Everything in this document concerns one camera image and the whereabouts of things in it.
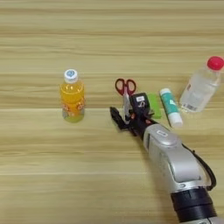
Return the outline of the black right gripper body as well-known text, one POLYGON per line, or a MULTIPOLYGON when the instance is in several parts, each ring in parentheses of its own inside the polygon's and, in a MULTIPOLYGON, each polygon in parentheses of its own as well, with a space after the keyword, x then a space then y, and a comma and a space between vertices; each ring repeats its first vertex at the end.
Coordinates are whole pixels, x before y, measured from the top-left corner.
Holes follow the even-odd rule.
POLYGON ((125 120, 128 122, 128 131, 130 131, 133 136, 140 137, 141 139, 144 139, 144 132, 149 126, 157 124, 157 122, 152 119, 152 113, 150 112, 143 112, 140 114, 131 112, 125 116, 125 120))

